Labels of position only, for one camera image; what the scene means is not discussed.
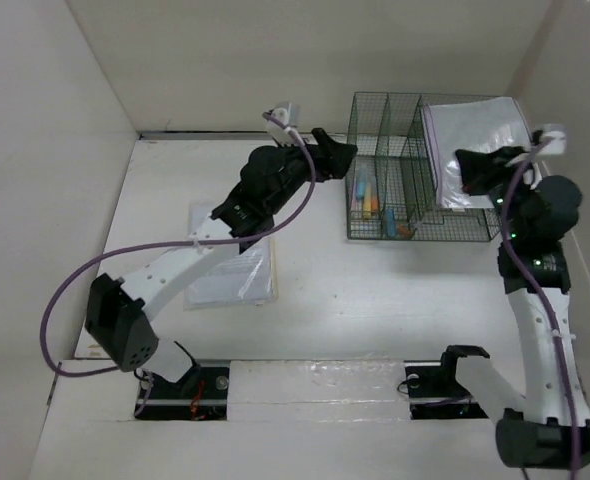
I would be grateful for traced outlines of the blue highlighter pen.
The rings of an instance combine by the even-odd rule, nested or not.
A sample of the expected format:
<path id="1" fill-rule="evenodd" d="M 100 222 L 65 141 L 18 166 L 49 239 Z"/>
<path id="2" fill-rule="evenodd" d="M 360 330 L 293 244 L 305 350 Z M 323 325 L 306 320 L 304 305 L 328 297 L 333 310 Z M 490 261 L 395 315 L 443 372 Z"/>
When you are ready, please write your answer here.
<path id="1" fill-rule="evenodd" d="M 356 176 L 355 183 L 355 196 L 359 201 L 363 201 L 366 198 L 370 198 L 372 195 L 372 174 L 371 172 L 362 167 Z"/>

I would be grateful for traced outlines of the purple highlighter pen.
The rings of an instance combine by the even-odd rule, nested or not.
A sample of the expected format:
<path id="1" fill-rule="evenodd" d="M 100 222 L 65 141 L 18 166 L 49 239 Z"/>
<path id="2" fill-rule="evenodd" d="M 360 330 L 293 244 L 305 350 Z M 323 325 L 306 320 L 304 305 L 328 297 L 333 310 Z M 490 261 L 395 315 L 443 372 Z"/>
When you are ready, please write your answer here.
<path id="1" fill-rule="evenodd" d="M 350 201 L 350 216 L 357 218 L 361 214 L 362 193 L 361 193 L 361 171 L 357 170 L 353 177 L 351 201 Z"/>

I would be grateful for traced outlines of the clear mesh pouch purple zipper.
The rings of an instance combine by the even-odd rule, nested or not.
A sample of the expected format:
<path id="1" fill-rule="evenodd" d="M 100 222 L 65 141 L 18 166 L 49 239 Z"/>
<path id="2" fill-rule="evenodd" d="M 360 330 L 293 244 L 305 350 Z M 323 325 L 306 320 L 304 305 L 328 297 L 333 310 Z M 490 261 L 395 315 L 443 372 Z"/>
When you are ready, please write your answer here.
<path id="1" fill-rule="evenodd" d="M 425 103 L 422 122 L 433 162 L 436 203 L 447 209 L 489 209 L 485 196 L 462 191 L 458 149 L 488 154 L 505 146 L 530 145 L 521 108 L 511 97 L 457 104 Z"/>

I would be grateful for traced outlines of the yellow highlighter pen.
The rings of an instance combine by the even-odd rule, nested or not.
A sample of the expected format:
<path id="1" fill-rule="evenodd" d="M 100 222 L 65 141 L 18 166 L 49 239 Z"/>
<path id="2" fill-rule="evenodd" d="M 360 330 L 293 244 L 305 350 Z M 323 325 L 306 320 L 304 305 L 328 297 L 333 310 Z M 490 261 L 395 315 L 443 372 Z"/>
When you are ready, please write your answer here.
<path id="1" fill-rule="evenodd" d="M 366 182 L 362 185 L 359 192 L 359 198 L 362 207 L 362 217 L 364 219 L 370 219 L 373 212 L 376 210 L 376 196 L 373 186 L 370 182 Z"/>

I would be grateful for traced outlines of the orange highlighter pen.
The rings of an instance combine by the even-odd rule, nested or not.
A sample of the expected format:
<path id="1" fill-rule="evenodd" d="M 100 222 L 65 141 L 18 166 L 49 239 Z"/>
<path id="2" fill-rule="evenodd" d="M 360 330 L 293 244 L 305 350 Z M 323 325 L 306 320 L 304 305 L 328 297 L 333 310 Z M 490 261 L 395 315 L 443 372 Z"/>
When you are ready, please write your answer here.
<path id="1" fill-rule="evenodd" d="M 369 183 L 366 186 L 364 209 L 367 213 L 375 215 L 379 211 L 379 199 L 377 188 Z"/>

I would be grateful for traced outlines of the blue correction tape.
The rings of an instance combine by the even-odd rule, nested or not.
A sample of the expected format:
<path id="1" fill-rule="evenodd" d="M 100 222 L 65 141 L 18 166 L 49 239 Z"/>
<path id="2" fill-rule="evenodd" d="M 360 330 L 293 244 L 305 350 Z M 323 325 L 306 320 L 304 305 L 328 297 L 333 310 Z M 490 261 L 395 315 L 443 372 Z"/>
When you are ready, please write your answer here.
<path id="1" fill-rule="evenodd" d="M 397 230 L 396 230 L 394 210 L 392 208 L 385 209 L 384 225 L 385 225 L 386 236 L 388 238 L 395 238 L 397 235 Z"/>

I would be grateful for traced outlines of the orange correction tape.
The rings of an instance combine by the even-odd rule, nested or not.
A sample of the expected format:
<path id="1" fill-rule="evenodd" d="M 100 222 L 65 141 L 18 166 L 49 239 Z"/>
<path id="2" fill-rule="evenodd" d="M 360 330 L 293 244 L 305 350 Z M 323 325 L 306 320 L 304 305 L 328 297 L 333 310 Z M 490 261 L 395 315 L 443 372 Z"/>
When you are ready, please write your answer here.
<path id="1" fill-rule="evenodd" d="M 411 238 L 413 236 L 413 232 L 404 226 L 397 226 L 396 232 L 400 237 L 403 238 Z"/>

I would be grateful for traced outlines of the clear mesh pouch beige zipper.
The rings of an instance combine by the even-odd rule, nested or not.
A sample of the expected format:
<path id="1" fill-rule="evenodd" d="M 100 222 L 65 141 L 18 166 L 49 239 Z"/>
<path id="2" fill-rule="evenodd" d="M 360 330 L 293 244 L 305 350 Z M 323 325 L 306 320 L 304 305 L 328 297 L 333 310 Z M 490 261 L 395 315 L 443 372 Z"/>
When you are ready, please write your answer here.
<path id="1" fill-rule="evenodd" d="M 184 292 L 183 308 L 263 305 L 278 298 L 273 243 L 265 238 L 211 269 Z"/>

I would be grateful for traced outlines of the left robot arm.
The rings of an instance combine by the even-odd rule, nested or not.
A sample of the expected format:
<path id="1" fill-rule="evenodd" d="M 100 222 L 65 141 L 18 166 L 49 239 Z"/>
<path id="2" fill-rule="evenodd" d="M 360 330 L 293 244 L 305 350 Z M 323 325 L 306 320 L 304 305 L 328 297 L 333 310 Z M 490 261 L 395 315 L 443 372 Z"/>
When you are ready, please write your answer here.
<path id="1" fill-rule="evenodd" d="M 214 267 L 231 260 L 274 228 L 274 217 L 303 186 L 344 178 L 357 148 L 312 131 L 314 144 L 254 149 L 240 180 L 194 231 L 191 245 L 167 250 L 121 278 L 106 273 L 91 284 L 85 329 L 123 372 L 146 370 L 176 396 L 197 387 L 198 366 L 178 342 L 160 339 L 155 317 Z"/>

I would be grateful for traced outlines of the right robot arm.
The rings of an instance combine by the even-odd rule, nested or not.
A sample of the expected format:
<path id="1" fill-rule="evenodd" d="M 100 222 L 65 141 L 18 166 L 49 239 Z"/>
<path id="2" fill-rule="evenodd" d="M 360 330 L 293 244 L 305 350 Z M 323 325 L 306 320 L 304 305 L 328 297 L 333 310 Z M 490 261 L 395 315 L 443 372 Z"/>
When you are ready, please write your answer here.
<path id="1" fill-rule="evenodd" d="M 583 196 L 564 176 L 524 177 L 534 174 L 541 149 L 455 152 L 464 192 L 488 197 L 500 216 L 498 270 L 518 327 L 526 392 L 517 392 L 477 346 L 447 347 L 437 381 L 451 394 L 465 389 L 482 408 L 505 466 L 565 470 L 575 478 L 590 464 L 590 409 L 574 360 L 561 241 L 578 223 Z"/>

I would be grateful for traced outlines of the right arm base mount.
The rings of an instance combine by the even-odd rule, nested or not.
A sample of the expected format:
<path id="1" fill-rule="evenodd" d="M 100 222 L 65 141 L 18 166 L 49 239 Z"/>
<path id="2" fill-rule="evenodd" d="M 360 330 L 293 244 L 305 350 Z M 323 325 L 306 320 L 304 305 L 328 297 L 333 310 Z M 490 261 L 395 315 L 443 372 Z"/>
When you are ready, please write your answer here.
<path id="1" fill-rule="evenodd" d="M 454 379 L 445 377 L 438 361 L 407 362 L 398 392 L 408 399 L 412 420 L 485 419 L 486 413 Z"/>

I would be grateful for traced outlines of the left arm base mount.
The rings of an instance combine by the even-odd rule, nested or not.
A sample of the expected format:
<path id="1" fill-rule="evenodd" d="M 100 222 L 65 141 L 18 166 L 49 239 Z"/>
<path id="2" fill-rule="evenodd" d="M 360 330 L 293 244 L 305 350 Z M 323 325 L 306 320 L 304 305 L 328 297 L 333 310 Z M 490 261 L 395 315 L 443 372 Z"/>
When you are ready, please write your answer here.
<path id="1" fill-rule="evenodd" d="M 230 361 L 202 361 L 185 389 L 137 371 L 134 418 L 141 421 L 223 421 L 227 419 Z"/>

